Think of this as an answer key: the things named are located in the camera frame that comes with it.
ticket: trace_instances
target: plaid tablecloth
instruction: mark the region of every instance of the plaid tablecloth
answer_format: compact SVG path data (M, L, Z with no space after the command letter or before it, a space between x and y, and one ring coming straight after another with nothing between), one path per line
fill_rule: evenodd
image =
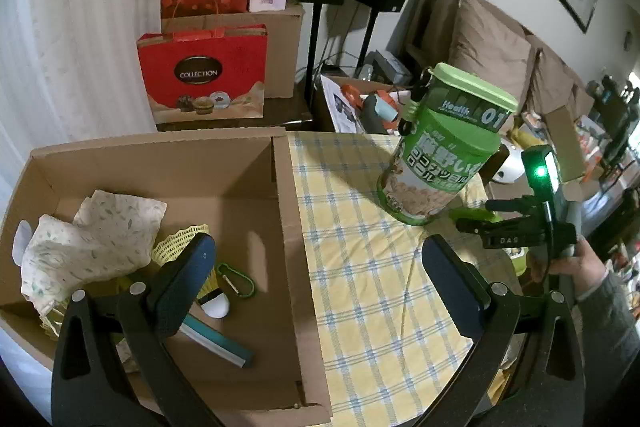
M289 134L334 427L389 427L414 418L471 346L422 267L428 235L444 236L487 280L520 289L508 256L483 250L448 217L410 227L379 206L376 181L398 141ZM464 196L469 205L486 198L477 180Z

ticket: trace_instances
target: black oval label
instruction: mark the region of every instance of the black oval label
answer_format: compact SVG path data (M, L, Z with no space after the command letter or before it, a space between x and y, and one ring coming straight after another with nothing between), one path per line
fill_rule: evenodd
M185 84L207 84L222 74L222 64L211 57L188 57L175 66L175 78Z

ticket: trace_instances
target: speaker stand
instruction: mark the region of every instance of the speaker stand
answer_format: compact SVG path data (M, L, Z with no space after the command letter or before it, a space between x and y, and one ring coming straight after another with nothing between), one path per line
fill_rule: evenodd
M311 110L314 95L314 70L316 69L316 46L318 45L318 30L320 29L320 14L322 4L314 3L314 14L311 19L311 35L309 35L309 56L306 60L305 100Z
M369 51L369 42L371 41L371 35L373 35L373 26L376 24L378 18L378 10L371 9L371 15L369 16L369 24L367 24L367 32L364 34L364 42L362 43L362 49L360 50L360 58L358 59L358 65L356 67L356 74L364 64L364 59L367 57L367 51Z

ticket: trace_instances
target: white curtain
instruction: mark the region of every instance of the white curtain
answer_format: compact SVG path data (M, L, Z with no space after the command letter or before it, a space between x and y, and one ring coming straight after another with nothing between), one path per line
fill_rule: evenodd
M136 39L159 0L0 0L0 216L31 149L154 132Z

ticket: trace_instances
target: cereal container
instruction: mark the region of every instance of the cereal container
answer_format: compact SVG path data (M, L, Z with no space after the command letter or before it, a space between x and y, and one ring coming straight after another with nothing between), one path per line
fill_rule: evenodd
M402 137L378 179L384 209L409 225L433 219L500 148L497 134L518 102L475 75L440 63L426 94L405 108Z

